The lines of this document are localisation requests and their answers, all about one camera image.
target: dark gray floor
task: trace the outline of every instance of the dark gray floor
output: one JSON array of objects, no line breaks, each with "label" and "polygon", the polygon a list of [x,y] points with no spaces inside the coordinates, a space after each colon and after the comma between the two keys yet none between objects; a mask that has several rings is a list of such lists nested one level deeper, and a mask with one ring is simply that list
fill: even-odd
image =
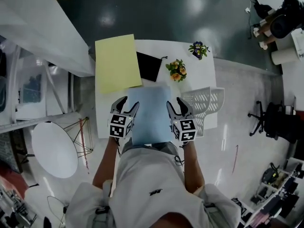
[{"label": "dark gray floor", "polygon": [[[248,39],[249,0],[59,0],[86,43],[134,34],[136,39],[202,41],[213,56],[279,74],[270,50]],[[252,5],[251,24],[260,18]]]}]

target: shirt logo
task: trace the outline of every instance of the shirt logo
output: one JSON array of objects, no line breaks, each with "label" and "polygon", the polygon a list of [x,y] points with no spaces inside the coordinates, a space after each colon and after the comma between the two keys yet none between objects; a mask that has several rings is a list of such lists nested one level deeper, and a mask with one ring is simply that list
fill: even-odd
[{"label": "shirt logo", "polygon": [[154,190],[152,192],[149,192],[150,193],[150,196],[156,194],[156,193],[160,193],[162,189],[157,189],[157,190]]}]

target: white cylinder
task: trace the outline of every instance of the white cylinder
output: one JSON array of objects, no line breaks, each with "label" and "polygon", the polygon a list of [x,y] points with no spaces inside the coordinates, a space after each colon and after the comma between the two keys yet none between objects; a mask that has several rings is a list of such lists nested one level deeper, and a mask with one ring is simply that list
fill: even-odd
[{"label": "white cylinder", "polygon": [[294,47],[274,51],[271,53],[271,58],[275,65],[299,60],[299,57]]}]

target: round white table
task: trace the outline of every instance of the round white table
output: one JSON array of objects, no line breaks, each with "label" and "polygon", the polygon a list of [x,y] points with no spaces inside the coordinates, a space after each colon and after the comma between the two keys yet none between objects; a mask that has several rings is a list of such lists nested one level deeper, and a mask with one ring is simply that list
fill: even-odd
[{"label": "round white table", "polygon": [[39,164],[51,175],[71,177],[78,166],[77,151],[66,131],[55,123],[39,123],[32,133],[32,146]]}]

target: wrist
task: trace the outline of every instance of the wrist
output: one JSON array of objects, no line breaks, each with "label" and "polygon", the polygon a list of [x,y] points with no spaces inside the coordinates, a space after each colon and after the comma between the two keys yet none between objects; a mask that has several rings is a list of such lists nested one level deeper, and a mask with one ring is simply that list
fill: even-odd
[{"label": "wrist", "polygon": [[188,143],[186,143],[182,148],[185,150],[186,148],[191,148],[194,147],[194,141],[189,141]]},{"label": "wrist", "polygon": [[108,142],[111,143],[111,144],[118,145],[117,141],[116,141],[116,139],[114,137],[109,137],[109,141]]}]

